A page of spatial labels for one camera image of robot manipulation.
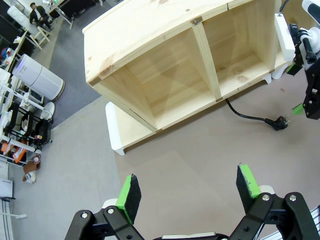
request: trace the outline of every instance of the gray carpet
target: gray carpet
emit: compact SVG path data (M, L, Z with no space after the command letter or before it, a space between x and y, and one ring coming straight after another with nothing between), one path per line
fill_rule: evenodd
M98 98L51 131L53 143L43 148L34 184L22 182L22 168L10 168L16 197L11 211L27 214L12 218L15 240L63 240L77 211L96 213L106 200L118 197L107 102Z
M55 127L100 95L86 84L84 35L82 29L111 7L104 2L86 10L70 25L64 21L53 52L50 70L65 81L64 92L56 100Z

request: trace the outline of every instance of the wood knot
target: wood knot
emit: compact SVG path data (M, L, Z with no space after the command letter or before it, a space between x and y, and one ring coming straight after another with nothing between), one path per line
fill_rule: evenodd
M164 3L166 3L166 2L168 2L168 0L159 0L159 4L164 4Z
M220 66L220 67L217 67L216 71L217 71L217 72L221 72L221 71L223 71L223 70L225 70L225 69L226 69L225 66Z
M233 73L234 74L242 74L244 71L242 70L242 68L240 68L240 67L235 67L234 69L233 69Z
M246 82L246 81L248 80L248 78L245 77L245 76L238 76L238 80L239 80L240 82Z

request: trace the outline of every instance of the power cord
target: power cord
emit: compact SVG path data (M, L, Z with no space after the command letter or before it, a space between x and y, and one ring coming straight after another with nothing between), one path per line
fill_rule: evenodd
M258 121L263 121L266 124L270 125L271 127L273 127L274 130L279 131L279 130L284 130L288 127L288 123L290 121L287 121L286 118L284 116L280 116L278 117L277 120L273 121L271 119L268 118L261 118L261 117L255 117L255 116L248 116L248 115L244 115L241 114L239 112L237 112L234 107L231 105L231 103L229 102L228 99L225 100L226 103L228 104L228 106L230 107L230 109L237 114L238 116L245 118L245 119L251 119L251 120L258 120Z
M286 4L289 2L289 0L285 0L284 3L281 5L279 9L279 15L281 15L282 11L284 10Z

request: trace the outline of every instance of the shoe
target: shoe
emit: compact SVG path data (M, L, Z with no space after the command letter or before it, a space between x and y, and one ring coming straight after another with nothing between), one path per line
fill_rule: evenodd
M36 179L36 171L31 171L23 176L22 181L27 182L28 184L33 184L36 181Z

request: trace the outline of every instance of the white appliance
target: white appliance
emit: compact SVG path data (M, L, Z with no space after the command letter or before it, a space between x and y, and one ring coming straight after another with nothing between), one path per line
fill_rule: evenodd
M13 197L13 182L0 178L0 198Z
M19 59L12 74L49 100L63 91L64 81L26 54Z
M12 17L18 24L26 28L31 35L36 35L39 31L36 25L30 23L29 18L27 18L18 8L11 6L8 11L8 15Z

